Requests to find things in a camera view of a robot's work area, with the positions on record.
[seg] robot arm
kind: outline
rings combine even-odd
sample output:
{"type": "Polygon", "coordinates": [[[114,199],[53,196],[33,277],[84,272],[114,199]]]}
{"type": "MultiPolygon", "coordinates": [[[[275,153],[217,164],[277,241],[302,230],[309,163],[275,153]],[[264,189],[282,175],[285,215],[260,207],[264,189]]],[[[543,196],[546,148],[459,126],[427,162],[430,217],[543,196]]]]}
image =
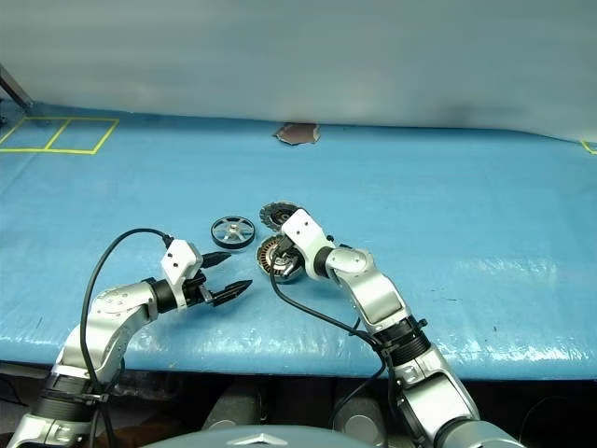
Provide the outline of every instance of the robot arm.
{"type": "Polygon", "coordinates": [[[286,221],[282,233],[305,259],[307,275],[329,278],[350,294],[367,332],[382,344],[394,373],[390,378],[396,378],[400,390],[396,407],[415,442],[425,448],[522,447],[498,427],[479,420],[473,399],[426,338],[426,322],[414,318],[367,251],[336,247],[302,209],[286,221]]]}
{"type": "MultiPolygon", "coordinates": [[[[203,302],[217,306],[245,291],[250,280],[216,293],[204,286],[205,275],[200,268],[215,266],[229,255],[214,252],[202,256],[186,241],[173,240],[161,261],[165,279],[149,278],[99,294],[90,309],[86,337],[98,382],[109,385],[117,378],[132,335],[156,320],[158,314],[203,302]]],[[[79,336],[77,326],[58,355],[37,404],[21,419],[8,448],[74,446],[89,435],[97,405],[107,401],[108,395],[93,391],[79,336]]]]}

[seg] metal disc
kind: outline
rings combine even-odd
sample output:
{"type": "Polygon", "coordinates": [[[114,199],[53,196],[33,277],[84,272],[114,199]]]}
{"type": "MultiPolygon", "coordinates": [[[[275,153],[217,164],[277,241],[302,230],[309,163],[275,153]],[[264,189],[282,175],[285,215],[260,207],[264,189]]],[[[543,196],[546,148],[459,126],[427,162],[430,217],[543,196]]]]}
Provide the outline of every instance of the metal disc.
{"type": "Polygon", "coordinates": [[[255,226],[246,217],[222,217],[212,225],[214,243],[226,249],[242,249],[255,240],[255,226]]]}
{"type": "Polygon", "coordinates": [[[299,209],[300,207],[294,203],[268,203],[261,207],[259,218],[268,228],[280,231],[282,225],[299,209]]]}
{"type": "Polygon", "coordinates": [[[261,243],[257,249],[257,263],[261,270],[270,275],[270,270],[273,264],[273,276],[276,283],[288,283],[293,281],[304,271],[304,260],[300,253],[285,254],[283,257],[278,257],[273,263],[271,257],[278,246],[278,236],[271,236],[261,243]]]}

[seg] yellow square outline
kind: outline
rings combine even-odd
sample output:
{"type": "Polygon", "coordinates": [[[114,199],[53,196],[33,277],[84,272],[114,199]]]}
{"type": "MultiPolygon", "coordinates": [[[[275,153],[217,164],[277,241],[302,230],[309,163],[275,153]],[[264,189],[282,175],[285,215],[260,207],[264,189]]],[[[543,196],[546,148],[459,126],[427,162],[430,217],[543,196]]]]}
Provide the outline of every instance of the yellow square outline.
{"type": "Polygon", "coordinates": [[[19,121],[15,126],[7,132],[7,134],[0,138],[0,145],[2,145],[20,126],[28,120],[36,120],[36,119],[55,119],[58,121],[64,121],[62,126],[50,137],[48,142],[43,147],[0,147],[0,152],[53,152],[53,153],[62,153],[62,154],[87,154],[93,156],[99,151],[100,147],[104,144],[105,140],[110,136],[110,134],[116,129],[118,124],[120,123],[120,119],[108,119],[108,118],[100,118],[100,117],[23,117],[21,121],[19,121]],[[111,122],[112,125],[108,128],[105,134],[100,138],[100,141],[95,144],[93,149],[76,149],[76,148],[65,148],[65,149],[58,149],[51,147],[52,144],[60,137],[60,134],[64,132],[66,127],[73,121],[107,121],[111,122]]]}
{"type": "Polygon", "coordinates": [[[584,147],[590,154],[592,154],[593,156],[597,155],[597,149],[591,149],[589,144],[584,140],[579,140],[579,142],[582,145],[582,147],[584,147]]]}

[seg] circular saw blade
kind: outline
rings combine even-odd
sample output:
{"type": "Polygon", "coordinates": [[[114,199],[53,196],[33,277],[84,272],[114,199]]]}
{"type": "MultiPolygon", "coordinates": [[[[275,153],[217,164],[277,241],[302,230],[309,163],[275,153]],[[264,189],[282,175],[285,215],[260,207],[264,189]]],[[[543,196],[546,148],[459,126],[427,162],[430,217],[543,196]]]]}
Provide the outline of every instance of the circular saw blade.
{"type": "Polygon", "coordinates": [[[273,231],[280,231],[282,225],[301,207],[295,203],[280,201],[268,203],[261,207],[259,218],[261,222],[273,231]]]}

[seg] white backdrop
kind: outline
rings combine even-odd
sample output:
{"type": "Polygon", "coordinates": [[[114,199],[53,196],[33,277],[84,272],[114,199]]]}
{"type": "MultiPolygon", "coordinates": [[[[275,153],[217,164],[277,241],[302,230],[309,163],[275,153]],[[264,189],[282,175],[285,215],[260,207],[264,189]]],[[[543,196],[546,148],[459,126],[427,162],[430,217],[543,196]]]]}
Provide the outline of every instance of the white backdrop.
{"type": "Polygon", "coordinates": [[[0,0],[37,101],[597,141],[592,0],[0,0]]]}

